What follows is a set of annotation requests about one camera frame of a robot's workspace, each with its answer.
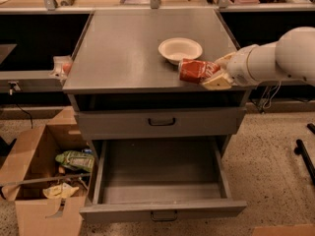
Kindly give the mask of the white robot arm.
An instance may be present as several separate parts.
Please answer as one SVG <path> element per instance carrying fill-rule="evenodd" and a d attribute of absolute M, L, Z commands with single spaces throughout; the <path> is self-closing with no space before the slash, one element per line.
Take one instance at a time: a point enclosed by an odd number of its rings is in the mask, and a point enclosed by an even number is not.
<path fill-rule="evenodd" d="M 208 90 L 291 81 L 315 86 L 315 29 L 292 29 L 278 41 L 243 47 L 215 63 L 220 70 L 201 82 Z"/>

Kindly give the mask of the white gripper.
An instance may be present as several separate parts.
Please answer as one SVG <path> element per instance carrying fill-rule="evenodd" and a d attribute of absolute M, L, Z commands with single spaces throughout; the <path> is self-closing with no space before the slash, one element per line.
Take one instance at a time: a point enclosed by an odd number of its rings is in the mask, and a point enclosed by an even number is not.
<path fill-rule="evenodd" d="M 248 69 L 248 59 L 257 44 L 243 47 L 236 52 L 228 53 L 217 59 L 215 63 L 226 71 L 218 71 L 202 82 L 208 90 L 230 89 L 233 82 L 241 87 L 257 86 Z"/>

